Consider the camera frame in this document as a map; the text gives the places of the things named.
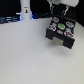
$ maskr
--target white table surface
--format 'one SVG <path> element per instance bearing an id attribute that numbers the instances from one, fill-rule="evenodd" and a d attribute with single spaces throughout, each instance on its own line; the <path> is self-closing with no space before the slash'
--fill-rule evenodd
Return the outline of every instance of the white table surface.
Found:
<path id="1" fill-rule="evenodd" d="M 49 22 L 0 24 L 0 84 L 84 84 L 84 27 L 70 50 L 45 38 Z"/>

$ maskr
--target tabletop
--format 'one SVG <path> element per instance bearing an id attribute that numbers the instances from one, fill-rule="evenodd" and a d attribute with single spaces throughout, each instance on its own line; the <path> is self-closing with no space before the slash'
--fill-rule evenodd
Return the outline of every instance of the tabletop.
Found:
<path id="1" fill-rule="evenodd" d="M 68 49 L 45 38 L 50 21 L 0 24 L 0 84 L 84 84 L 84 27 Z"/>

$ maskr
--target white plastic part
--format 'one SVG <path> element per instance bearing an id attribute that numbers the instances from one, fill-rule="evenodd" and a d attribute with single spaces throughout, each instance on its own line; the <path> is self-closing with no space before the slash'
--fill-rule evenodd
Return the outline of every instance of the white plastic part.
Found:
<path id="1" fill-rule="evenodd" d="M 50 10 L 51 10 L 51 7 L 52 7 L 52 3 L 49 3 L 50 4 Z"/>
<path id="2" fill-rule="evenodd" d="M 49 3 L 53 3 L 53 4 L 57 4 L 56 1 L 57 0 L 47 0 Z M 78 5 L 79 0 L 58 0 L 60 1 L 60 3 L 65 4 L 65 5 L 69 5 L 72 7 L 75 7 Z"/>
<path id="3" fill-rule="evenodd" d="M 21 20 L 31 20 L 32 12 L 30 9 L 30 0 L 20 0 L 21 3 Z"/>

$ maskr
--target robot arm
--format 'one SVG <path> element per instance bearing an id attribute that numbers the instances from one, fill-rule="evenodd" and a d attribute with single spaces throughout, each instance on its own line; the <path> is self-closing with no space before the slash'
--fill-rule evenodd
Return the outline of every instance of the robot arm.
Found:
<path id="1" fill-rule="evenodd" d="M 77 6 L 79 2 L 79 0 L 47 0 L 47 1 L 49 3 L 53 3 L 56 5 L 59 5 L 61 3 L 61 4 L 65 4 L 65 5 L 72 6 L 72 7 Z"/>

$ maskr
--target white background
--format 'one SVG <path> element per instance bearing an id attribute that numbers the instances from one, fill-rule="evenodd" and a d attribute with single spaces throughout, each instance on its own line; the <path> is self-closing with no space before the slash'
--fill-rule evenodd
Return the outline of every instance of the white background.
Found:
<path id="1" fill-rule="evenodd" d="M 0 84 L 84 84 L 84 27 L 70 50 L 45 38 L 50 19 L 0 25 Z"/>

